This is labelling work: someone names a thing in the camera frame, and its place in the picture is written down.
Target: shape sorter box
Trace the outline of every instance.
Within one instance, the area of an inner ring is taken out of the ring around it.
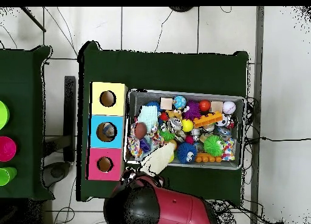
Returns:
[[[122,149],[90,148],[88,158],[88,180],[119,181],[124,170]],[[98,167],[101,158],[106,157],[112,162],[110,171],[103,172]]]
[[[101,141],[97,128],[101,123],[111,123],[117,131],[112,141]],[[124,140],[124,117],[91,115],[91,148],[122,148]]]
[[[124,116],[126,107],[126,93],[128,88],[121,83],[91,82],[90,106],[92,115]],[[113,98],[111,105],[105,106],[101,99],[105,92]]]

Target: pink cup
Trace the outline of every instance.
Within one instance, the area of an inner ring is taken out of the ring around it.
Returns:
[[[0,161],[10,161],[15,153],[15,142],[9,137],[0,137]]]

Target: green cup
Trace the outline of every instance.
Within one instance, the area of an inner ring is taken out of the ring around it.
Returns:
[[[5,186],[17,175],[17,170],[13,167],[0,168],[0,186]]]

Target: orange toy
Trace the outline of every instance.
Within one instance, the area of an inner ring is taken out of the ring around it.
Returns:
[[[217,121],[222,120],[222,113],[221,112],[210,112],[207,114],[207,116],[201,116],[201,118],[194,118],[193,123],[195,129],[198,127],[202,127],[204,125],[209,125],[212,123],[215,123]]]
[[[220,156],[217,156],[217,157],[214,157],[210,154],[206,154],[204,152],[200,152],[197,154],[197,157],[196,157],[196,162],[197,163],[200,163],[200,162],[204,162],[204,163],[214,163],[214,162],[218,162],[220,163],[222,161],[221,157]]]

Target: green spiky ball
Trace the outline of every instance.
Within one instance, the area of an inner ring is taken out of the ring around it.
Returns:
[[[222,150],[217,144],[218,141],[221,141],[222,145],[224,145],[224,142],[222,141],[221,137],[218,137],[216,135],[209,136],[204,141],[204,151],[212,156],[221,156],[224,153],[224,150]]]

